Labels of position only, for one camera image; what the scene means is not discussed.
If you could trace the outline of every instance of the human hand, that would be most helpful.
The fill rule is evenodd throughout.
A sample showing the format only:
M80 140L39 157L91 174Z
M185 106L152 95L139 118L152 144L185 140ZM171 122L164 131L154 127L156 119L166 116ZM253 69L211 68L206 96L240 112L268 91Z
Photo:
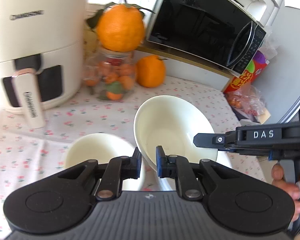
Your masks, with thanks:
M276 164L272 167L271 176L274 179L272 181L272 185L284 190L293 199L295 204L295 212L292 221L297 220L300 214L300 201L298 201L300 198L300 189L295 184L287 183L283 180L284 171L279 164Z

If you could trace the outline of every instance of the tablecloth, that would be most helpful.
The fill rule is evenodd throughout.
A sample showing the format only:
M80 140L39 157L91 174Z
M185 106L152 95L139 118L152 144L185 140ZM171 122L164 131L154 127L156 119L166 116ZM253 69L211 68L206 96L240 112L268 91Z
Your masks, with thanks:
M157 95L183 98L204 113L216 133L234 130L239 122L222 92L201 84L166 77L153 89L135 85L134 92L119 102L102 102L87 88L59 107L45 111L46 126L32 130L22 115L0 106L0 237L9 232L3 215L5 198L15 189L61 171L69 145L80 136L111 133L136 146L133 120L139 106ZM264 180L253 156L229 154L234 169ZM157 190L154 172L147 166L144 190Z

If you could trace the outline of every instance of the white bowl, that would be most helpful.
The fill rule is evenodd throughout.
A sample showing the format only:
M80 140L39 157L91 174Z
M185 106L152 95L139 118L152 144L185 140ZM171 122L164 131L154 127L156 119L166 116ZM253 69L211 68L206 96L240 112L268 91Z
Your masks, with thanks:
M72 143L67 152L65 168L70 168L85 160L96 159L98 163L108 163L114 157L132 156L134 147L125 140L107 133L93 133ZM145 180L145 167L141 163L140 178L125 179L122 190L141 190Z
M226 152L218 151L218 157L216 162L232 169L230 159ZM160 179L159 177L156 177L156 180L160 187L160 190L163 191L176 190L176 184L174 179L169 179L169 178Z
M156 96L138 109L133 124L137 146L149 165L156 170L156 146L166 155L186 157L189 162L216 160L217 149L198 148L193 143L197 133L214 133L203 113L191 103L173 96Z

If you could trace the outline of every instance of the brand logo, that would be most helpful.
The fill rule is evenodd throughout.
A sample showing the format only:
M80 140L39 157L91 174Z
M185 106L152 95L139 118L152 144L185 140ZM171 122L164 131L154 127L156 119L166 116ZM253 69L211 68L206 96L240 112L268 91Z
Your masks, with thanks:
M254 131L253 132L253 138L258 138L259 137L259 132L258 131ZM272 138L273 137L273 130L269 131L269 135L268 138ZM267 134L265 131L262 131L261 137L260 138L267 138Z
M31 17L31 16L36 16L36 15L42 15L42 14L44 14L44 10L27 12L27 13L22 13L22 14L13 14L13 15L10 15L10 20L14 21L14 20L27 18L27 17Z
M28 106L28 110L29 110L29 113L30 113L31 117L33 117L33 118L38 117L38 114L35 110L35 106L34 106L34 103L33 103L33 100L32 100L32 93L31 92L24 92L23 96L26 100L26 104Z

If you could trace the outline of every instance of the plastic bag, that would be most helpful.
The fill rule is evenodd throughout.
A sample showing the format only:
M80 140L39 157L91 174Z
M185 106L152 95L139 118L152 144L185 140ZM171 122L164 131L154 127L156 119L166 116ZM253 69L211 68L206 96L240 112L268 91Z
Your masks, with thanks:
M277 56L277 48L279 47L278 41L272 35L272 30L270 26L265 27L266 36L263 40L261 47L258 49L263 55L265 55L267 60L271 60L273 57Z
M250 82L245 83L236 91L226 93L226 99L229 105L253 116L263 114L266 107L264 98Z

